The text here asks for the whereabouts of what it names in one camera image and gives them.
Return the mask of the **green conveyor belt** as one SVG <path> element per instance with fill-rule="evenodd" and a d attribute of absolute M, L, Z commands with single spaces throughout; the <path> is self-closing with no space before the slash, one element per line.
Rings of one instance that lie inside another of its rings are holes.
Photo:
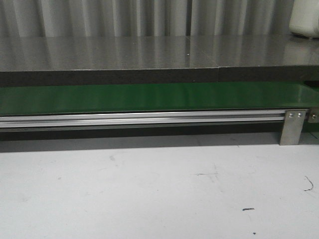
<path fill-rule="evenodd" d="M 32 86 L 0 90 L 3 116 L 311 108 L 318 104 L 318 89 L 285 82 Z"/>

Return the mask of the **white pleated curtain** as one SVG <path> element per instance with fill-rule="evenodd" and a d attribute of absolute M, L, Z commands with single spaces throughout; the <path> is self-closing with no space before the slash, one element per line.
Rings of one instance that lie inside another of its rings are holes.
<path fill-rule="evenodd" d="M 285 34 L 291 0 L 3 0 L 2 37 Z"/>

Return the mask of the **white appliance on counter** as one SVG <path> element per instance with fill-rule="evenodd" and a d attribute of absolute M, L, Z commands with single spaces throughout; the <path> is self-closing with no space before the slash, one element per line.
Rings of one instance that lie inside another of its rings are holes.
<path fill-rule="evenodd" d="M 291 33 L 307 38 L 319 37 L 319 1 L 295 0 L 289 22 Z"/>

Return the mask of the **aluminium conveyor side rail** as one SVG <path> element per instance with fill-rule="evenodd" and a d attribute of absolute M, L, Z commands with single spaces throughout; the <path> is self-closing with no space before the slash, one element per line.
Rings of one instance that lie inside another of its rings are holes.
<path fill-rule="evenodd" d="M 187 111 L 73 115 L 5 116 L 1 129 L 96 125 L 215 123 L 283 120 L 285 110 Z"/>

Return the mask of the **steel conveyor support bracket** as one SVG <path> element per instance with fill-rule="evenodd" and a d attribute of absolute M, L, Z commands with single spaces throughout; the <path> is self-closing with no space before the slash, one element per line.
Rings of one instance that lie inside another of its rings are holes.
<path fill-rule="evenodd" d="M 306 110 L 286 111 L 279 145 L 298 145 Z"/>

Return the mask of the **steel conveyor end bracket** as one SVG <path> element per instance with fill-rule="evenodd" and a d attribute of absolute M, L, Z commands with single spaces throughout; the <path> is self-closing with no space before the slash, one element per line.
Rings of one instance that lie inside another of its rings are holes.
<path fill-rule="evenodd" d="M 319 107 L 310 108 L 308 122 L 319 123 Z"/>

